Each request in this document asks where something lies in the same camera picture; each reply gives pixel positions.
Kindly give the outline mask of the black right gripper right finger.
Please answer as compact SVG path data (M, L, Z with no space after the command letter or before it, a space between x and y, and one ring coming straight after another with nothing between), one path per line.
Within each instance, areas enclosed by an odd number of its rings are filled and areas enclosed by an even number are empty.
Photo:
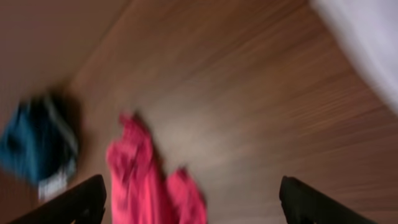
M288 224L375 224L295 177L284 176L279 199Z

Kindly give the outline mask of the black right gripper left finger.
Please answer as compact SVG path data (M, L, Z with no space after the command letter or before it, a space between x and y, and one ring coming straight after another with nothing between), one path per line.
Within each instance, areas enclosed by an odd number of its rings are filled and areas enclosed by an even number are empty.
M103 176L97 174L11 224L101 223L106 196Z

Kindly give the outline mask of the red t-shirt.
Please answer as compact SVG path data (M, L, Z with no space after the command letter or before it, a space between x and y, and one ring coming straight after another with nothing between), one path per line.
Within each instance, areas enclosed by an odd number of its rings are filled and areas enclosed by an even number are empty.
M152 136L136 116L121 115L120 138L108 147L112 222L206 224L205 199L184 168L164 177Z

